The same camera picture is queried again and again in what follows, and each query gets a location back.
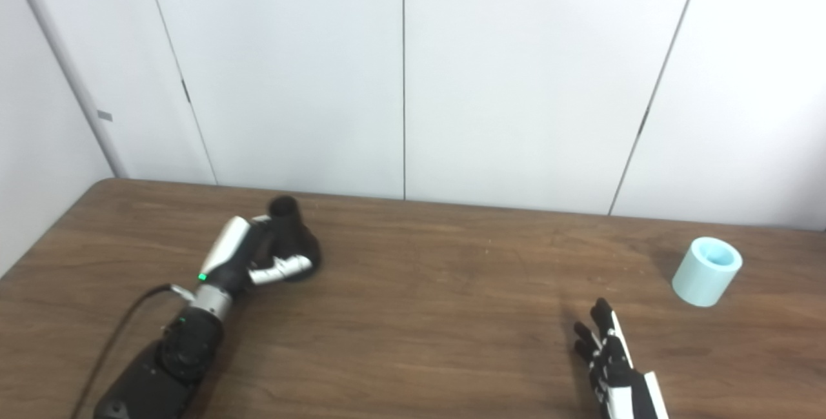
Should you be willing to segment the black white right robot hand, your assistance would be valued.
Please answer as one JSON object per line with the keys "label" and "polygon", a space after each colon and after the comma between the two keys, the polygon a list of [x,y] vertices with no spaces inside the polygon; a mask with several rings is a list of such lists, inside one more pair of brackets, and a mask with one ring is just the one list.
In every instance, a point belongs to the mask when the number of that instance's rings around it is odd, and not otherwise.
{"label": "black white right robot hand", "polygon": [[590,317],[595,331],[581,321],[573,325],[574,351],[587,366],[601,417],[669,418],[657,375],[635,368],[616,311],[607,299],[596,299]]}

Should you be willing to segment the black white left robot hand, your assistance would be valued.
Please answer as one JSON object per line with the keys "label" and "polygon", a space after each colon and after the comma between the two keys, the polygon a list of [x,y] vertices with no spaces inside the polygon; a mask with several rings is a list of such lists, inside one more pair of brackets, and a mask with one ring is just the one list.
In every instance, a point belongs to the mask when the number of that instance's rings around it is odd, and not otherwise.
{"label": "black white left robot hand", "polygon": [[321,262],[321,245],[299,216],[235,216],[219,234],[198,279],[236,299],[252,287],[309,278]]}

